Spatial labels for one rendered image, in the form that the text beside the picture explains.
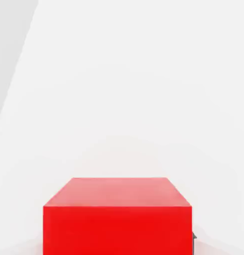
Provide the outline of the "small red cube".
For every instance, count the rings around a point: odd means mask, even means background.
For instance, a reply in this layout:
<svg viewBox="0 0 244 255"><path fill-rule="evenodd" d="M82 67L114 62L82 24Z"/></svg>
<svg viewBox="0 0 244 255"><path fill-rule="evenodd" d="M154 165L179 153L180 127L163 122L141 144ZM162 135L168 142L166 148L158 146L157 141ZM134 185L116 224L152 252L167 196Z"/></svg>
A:
<svg viewBox="0 0 244 255"><path fill-rule="evenodd" d="M43 207L43 255L193 255L192 206L167 178L73 178Z"/></svg>

